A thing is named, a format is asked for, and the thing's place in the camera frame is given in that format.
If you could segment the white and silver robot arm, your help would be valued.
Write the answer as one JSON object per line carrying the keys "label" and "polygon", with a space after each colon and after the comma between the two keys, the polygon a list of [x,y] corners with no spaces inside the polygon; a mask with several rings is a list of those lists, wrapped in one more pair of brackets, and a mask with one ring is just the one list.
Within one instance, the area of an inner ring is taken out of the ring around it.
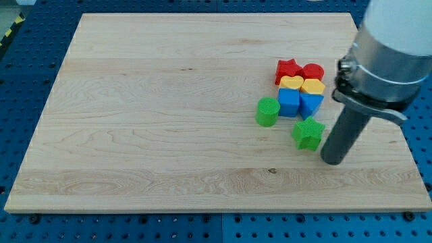
{"label": "white and silver robot arm", "polygon": [[431,1],[370,1],[348,53],[338,61],[338,123],[371,117],[395,124],[431,75]]}

